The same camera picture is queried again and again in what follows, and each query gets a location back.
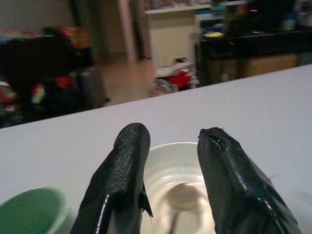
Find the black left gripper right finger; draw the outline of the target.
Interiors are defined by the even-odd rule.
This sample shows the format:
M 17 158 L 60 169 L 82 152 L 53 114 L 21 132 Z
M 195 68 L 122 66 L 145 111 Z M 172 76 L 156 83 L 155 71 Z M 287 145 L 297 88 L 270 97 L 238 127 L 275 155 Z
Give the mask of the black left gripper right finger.
M 217 234 L 300 234 L 271 180 L 223 129 L 201 129 L 197 155 Z

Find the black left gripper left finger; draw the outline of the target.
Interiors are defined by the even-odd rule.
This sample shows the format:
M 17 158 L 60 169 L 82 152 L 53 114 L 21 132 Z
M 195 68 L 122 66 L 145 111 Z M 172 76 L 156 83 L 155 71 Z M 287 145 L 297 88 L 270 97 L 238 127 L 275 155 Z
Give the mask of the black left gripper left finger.
M 125 126 L 91 177 L 72 234 L 138 234 L 142 214 L 152 217 L 144 185 L 150 134 L 142 123 Z

